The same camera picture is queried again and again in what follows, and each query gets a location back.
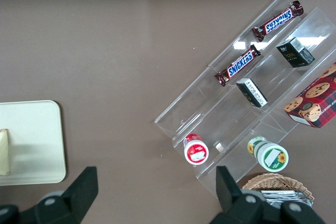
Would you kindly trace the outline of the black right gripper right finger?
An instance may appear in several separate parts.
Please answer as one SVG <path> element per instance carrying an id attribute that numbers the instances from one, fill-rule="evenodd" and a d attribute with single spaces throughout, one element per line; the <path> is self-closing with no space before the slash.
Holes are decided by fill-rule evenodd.
<path id="1" fill-rule="evenodd" d="M 216 193 L 222 212 L 211 223 L 264 223 L 263 201 L 243 194 L 226 166 L 216 167 Z"/>

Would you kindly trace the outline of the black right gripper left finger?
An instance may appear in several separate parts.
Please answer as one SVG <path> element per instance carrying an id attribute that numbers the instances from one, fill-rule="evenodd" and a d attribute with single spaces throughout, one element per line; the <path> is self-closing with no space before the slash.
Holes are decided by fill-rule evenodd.
<path id="1" fill-rule="evenodd" d="M 86 167 L 61 195 L 46 197 L 34 207 L 36 222 L 81 223 L 97 194 L 97 168 Z"/>

